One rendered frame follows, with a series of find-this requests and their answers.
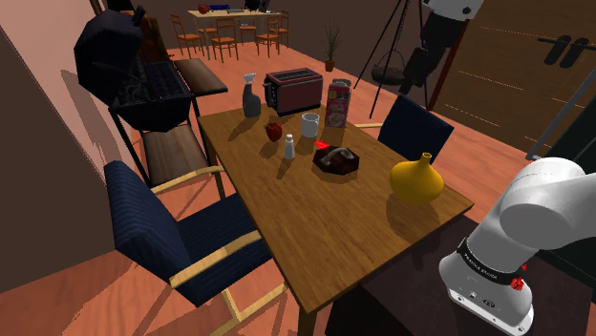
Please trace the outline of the black barbecue grill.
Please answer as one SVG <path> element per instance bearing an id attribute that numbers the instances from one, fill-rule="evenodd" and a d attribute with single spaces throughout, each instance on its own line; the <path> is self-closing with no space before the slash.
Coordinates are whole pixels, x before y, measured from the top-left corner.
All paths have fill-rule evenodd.
<path id="1" fill-rule="evenodd" d="M 192 130 L 197 99 L 227 91 L 200 59 L 157 61 L 142 47 L 145 11 L 106 10 L 74 46 L 79 84 L 108 106 L 142 179 L 155 187 L 210 167 Z"/>

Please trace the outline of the grey spray bottle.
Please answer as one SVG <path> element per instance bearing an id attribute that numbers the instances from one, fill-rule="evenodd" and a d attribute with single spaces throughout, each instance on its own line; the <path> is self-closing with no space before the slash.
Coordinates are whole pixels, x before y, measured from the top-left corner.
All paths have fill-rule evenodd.
<path id="1" fill-rule="evenodd" d="M 255 73 L 247 73 L 244 75 L 245 87 L 243 92 L 243 110 L 246 118 L 259 116 L 261 114 L 261 99 L 252 92 L 252 84 L 255 76 Z"/>

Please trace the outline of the pink carton box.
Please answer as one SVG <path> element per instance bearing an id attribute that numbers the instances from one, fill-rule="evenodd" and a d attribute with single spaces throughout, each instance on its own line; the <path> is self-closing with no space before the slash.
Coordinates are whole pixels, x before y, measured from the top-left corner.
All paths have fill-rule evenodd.
<path id="1" fill-rule="evenodd" d="M 345 128 L 351 101 L 351 82 L 334 78 L 329 85 L 325 124 L 328 127 Z"/>

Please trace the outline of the wooden table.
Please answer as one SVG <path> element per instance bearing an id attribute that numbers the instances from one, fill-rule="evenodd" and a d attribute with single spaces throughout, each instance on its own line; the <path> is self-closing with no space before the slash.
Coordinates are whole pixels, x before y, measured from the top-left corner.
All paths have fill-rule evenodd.
<path id="1" fill-rule="evenodd" d="M 266 135 L 271 122 L 283 129 L 276 142 Z M 360 158 L 358 170 L 336 176 L 313 163 L 299 115 L 264 107 L 253 118 L 232 110 L 199 123 L 300 306 L 298 336 L 312 336 L 320 309 L 474 204 L 451 187 L 428 204 L 397 199 L 389 176 L 402 156 L 353 125 L 318 132 Z M 287 134 L 294 159 L 284 158 Z"/>

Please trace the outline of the potted green plant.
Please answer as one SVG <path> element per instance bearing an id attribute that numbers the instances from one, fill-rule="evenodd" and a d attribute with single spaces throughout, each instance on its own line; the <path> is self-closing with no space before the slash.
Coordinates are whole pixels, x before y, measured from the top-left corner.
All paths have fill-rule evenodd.
<path id="1" fill-rule="evenodd" d="M 332 72 L 335 65 L 335 54 L 342 40 L 339 36 L 340 26 L 335 18 L 332 18 L 328 24 L 323 26 L 325 40 L 323 41 L 325 60 L 325 71 Z"/>

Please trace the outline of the pale dining table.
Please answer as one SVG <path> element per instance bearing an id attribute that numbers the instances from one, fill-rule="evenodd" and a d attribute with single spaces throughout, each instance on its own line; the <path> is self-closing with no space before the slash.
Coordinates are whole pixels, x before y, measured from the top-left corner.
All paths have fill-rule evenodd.
<path id="1" fill-rule="evenodd" d="M 251 22 L 255 20 L 257 34 L 262 34 L 266 32 L 266 20 L 269 16 L 280 16 L 280 12 L 273 12 L 268 10 L 266 7 L 268 6 L 269 0 L 259 0 L 259 5 L 257 10 L 251 9 L 233 9 L 233 8 L 223 8 L 222 6 L 217 6 L 215 10 L 211 10 L 210 7 L 208 10 L 190 10 L 189 13 L 193 16 L 195 26 L 198 32 L 202 33 L 204 37 L 208 37 L 210 40 L 210 45 L 212 47 L 212 37 L 214 36 L 215 30 L 215 21 L 217 18 L 223 17 L 231 17 L 235 20 L 235 29 L 237 33 L 237 43 L 241 42 L 240 39 L 240 30 L 239 30 L 239 22 Z M 217 58 L 216 51 L 218 49 L 213 50 L 214 58 Z"/>

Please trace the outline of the white mug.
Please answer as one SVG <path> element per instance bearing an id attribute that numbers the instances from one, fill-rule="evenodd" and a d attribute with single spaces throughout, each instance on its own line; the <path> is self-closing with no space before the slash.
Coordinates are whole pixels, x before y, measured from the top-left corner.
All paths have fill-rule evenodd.
<path id="1" fill-rule="evenodd" d="M 320 116 L 316 113 L 302 114 L 302 136 L 317 137 Z"/>

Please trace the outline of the tripod with hanging black pot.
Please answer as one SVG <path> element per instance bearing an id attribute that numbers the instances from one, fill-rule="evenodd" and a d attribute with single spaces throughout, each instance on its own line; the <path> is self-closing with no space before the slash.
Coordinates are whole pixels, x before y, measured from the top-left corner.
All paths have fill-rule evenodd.
<path id="1" fill-rule="evenodd" d="M 370 116 L 373 116 L 373 111 L 378 99 L 380 89 L 383 85 L 396 85 L 399 86 L 399 92 L 402 95 L 406 95 L 413 86 L 423 87 L 424 94 L 427 94 L 427 78 L 436 69 L 440 61 L 437 64 L 424 64 L 422 62 L 424 42 L 420 39 L 420 46 L 416 47 L 410 56 L 408 61 L 405 61 L 401 53 L 397 50 L 397 42 L 402 34 L 403 27 L 405 25 L 407 12 L 410 7 L 412 0 L 398 0 L 395 5 L 394 11 L 392 12 L 389 20 L 387 21 L 383 32 L 378 37 L 375 46 L 372 49 L 369 59 L 365 63 L 365 66 L 358 76 L 354 88 L 357 87 L 363 73 L 367 69 L 372 57 L 381 42 L 387 28 L 392 23 L 393 18 L 398 10 L 401 10 L 399 16 L 399 22 L 395 29 L 394 39 L 391 48 L 382 57 L 378 65 L 374 65 L 372 68 L 372 79 L 377 83 L 377 92 L 374 98 Z M 418 20 L 420 33 L 430 13 L 445 16 L 448 18 L 464 21 L 464 28 L 461 33 L 464 32 L 466 24 L 470 19 L 473 19 L 479 11 L 483 0 L 417 0 L 418 1 Z"/>

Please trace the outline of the dark red toaster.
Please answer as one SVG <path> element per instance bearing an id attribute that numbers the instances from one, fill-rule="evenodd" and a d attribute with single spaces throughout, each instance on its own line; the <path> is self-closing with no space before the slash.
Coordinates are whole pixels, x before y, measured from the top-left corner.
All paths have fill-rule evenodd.
<path id="1" fill-rule="evenodd" d="M 323 76 L 309 68 L 267 73 L 264 79 L 266 105 L 278 116 L 319 108 Z"/>

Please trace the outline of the dark robot stand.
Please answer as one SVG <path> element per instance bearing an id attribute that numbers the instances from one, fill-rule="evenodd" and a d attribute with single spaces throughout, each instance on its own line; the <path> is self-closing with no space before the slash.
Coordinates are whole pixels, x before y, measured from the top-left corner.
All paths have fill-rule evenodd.
<path id="1" fill-rule="evenodd" d="M 439 261 L 477 224 L 463 216 L 437 229 L 335 301 L 327 336 L 507 336 L 450 300 Z M 549 263 L 528 262 L 535 319 L 525 336 L 596 336 L 592 289 Z"/>

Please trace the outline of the yellow vase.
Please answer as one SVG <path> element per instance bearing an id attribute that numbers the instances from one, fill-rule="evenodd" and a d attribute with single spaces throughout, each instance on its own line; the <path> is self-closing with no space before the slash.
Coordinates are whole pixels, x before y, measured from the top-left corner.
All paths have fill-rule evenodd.
<path id="1" fill-rule="evenodd" d="M 393 193 L 410 204 L 425 204 L 442 193 L 444 181 L 432 167 L 430 153 L 422 153 L 419 160 L 397 163 L 390 173 Z"/>

